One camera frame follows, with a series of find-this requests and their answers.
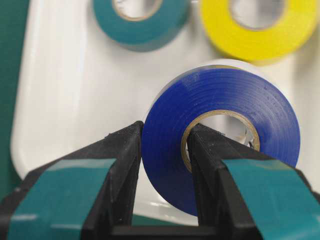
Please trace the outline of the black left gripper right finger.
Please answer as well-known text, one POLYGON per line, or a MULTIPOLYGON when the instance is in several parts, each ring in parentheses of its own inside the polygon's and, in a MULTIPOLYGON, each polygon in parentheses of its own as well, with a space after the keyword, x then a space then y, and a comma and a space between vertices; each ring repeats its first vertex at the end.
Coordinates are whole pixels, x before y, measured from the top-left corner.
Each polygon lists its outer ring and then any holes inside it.
POLYGON ((198 223, 219 240, 317 240, 320 195, 304 174, 202 124, 187 138, 198 223))

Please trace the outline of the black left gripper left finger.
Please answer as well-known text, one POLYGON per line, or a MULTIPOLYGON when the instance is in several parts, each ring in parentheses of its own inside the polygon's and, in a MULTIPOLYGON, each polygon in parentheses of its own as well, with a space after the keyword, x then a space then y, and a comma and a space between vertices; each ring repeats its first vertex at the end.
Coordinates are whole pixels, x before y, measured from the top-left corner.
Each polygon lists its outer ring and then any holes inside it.
POLYGON ((30 171, 0 204, 3 240, 102 240, 130 225, 143 123, 30 171))

